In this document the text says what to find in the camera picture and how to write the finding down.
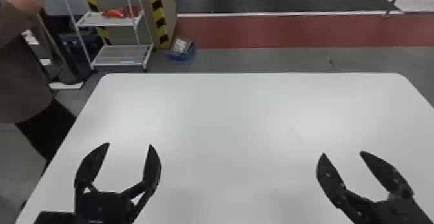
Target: table top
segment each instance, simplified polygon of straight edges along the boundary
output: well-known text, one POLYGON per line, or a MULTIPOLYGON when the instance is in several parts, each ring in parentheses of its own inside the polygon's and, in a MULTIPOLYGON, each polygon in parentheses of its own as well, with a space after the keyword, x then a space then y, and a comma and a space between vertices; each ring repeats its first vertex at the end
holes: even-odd
POLYGON ((385 199, 361 150, 396 166, 434 218, 433 128, 433 108, 397 74, 111 74, 17 223, 72 211, 76 170, 104 142, 94 182, 104 191, 141 179, 148 144, 160 155, 159 189, 135 223, 350 223, 316 164, 327 153, 350 190, 385 199))

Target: white shelf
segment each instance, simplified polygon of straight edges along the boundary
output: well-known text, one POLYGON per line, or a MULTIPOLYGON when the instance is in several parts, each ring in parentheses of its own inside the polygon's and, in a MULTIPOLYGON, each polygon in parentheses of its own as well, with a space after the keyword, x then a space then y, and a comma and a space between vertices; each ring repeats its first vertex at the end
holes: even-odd
POLYGON ((93 66, 146 65, 152 45, 105 45, 92 62, 93 66))
POLYGON ((102 12, 87 12, 78 22, 78 27, 96 27, 96 26, 133 26, 136 27, 143 17, 144 12, 141 11, 138 17, 131 19, 131 17, 115 18, 103 17, 102 12))

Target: hazard tape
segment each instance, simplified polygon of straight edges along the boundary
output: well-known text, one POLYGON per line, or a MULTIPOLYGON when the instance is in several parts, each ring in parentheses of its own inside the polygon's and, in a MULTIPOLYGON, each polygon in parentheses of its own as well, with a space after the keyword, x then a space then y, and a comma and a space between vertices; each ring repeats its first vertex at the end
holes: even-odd
MULTIPOLYGON (((92 12, 99 12, 98 2, 96 0, 86 0, 86 1, 87 1, 89 8, 92 12)), ((101 36, 105 40, 105 42, 108 45, 112 44, 109 31, 105 27, 103 27, 103 26, 98 27, 98 34, 99 34, 99 36, 101 36)))
POLYGON ((171 45, 169 32, 163 7, 163 0, 150 0, 152 5, 152 16, 157 27, 157 37, 160 40, 160 48, 169 48, 171 45))

